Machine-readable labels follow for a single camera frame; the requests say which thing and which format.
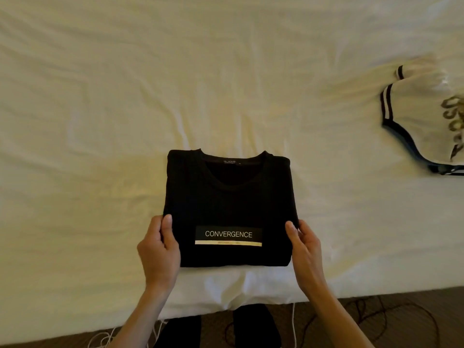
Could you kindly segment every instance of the folded black t-shirt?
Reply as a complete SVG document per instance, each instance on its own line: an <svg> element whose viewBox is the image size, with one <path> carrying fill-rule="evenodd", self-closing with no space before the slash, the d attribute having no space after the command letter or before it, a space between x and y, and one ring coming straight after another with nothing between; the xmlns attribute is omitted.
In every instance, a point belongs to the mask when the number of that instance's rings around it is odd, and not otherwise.
<svg viewBox="0 0 464 348"><path fill-rule="evenodd" d="M171 150L164 214L173 216L182 267L286 266L285 222L298 226L290 160L266 151L236 159Z"/></svg>

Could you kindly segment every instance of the left hand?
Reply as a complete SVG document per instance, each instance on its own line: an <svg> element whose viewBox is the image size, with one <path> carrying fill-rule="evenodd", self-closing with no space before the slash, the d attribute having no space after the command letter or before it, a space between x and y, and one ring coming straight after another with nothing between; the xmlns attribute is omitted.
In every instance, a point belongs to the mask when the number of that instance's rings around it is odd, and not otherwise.
<svg viewBox="0 0 464 348"><path fill-rule="evenodd" d="M174 238L172 222L171 215L154 216L145 238L137 245L145 273L146 290L161 289L170 293L174 287L181 265L181 252Z"/></svg>

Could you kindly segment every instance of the wrinkled sheet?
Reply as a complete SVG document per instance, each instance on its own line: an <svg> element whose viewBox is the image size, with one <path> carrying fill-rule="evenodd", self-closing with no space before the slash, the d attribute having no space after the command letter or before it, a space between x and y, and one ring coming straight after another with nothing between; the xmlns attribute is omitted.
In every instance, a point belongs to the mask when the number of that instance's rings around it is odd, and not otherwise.
<svg viewBox="0 0 464 348"><path fill-rule="evenodd" d="M463 82L464 0L0 0L0 343L121 325L167 152L287 156L339 297L464 284L464 178L380 127L395 66ZM287 268L183 269L161 316L303 301Z"/></svg>

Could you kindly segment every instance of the brown carpet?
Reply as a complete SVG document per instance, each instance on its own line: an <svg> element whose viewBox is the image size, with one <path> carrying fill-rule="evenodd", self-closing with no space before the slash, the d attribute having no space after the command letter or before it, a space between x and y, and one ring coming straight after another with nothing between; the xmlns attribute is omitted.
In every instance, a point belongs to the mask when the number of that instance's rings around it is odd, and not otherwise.
<svg viewBox="0 0 464 348"><path fill-rule="evenodd" d="M394 294L381 296L386 308L398 304L415 303L428 310L435 318L440 335L442 348L464 347L464 287L446 290L434 290L427 292ZM348 311L357 320L358 310L354 299L342 299L343 304L348 305ZM381 309L377 297L358 302L360 311L368 316ZM276 325L282 336L283 348L292 348L293 333L291 327L291 305L269 305L269 310L274 316ZM303 330L306 323L314 315L314 310L309 303L298 303L295 308L295 330L298 347L301 344ZM426 311L415 306L401 307L391 310L386 314L387 328L382 337L375 342L377 348L435 348L436 332L433 319ZM224 340L224 330L232 321L230 311L204 315L202 317L201 348L228 348ZM373 339L378 336L385 325L385 317L382 314L373 316L361 324L361 328ZM85 348L90 338L95 334L81 333L72 336L59 337L44 341L8 345L8 348ZM228 332L229 342L233 342L233 329ZM331 347L321 322L315 319L310 325L305 336L305 348Z"/></svg>

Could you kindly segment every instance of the printed logo patch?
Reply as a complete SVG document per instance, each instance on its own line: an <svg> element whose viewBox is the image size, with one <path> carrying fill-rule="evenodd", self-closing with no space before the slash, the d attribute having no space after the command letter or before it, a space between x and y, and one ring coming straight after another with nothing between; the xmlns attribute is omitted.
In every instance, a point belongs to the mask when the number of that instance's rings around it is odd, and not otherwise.
<svg viewBox="0 0 464 348"><path fill-rule="evenodd" d="M195 244L216 246L263 246L263 229L235 226L196 226Z"/></svg>

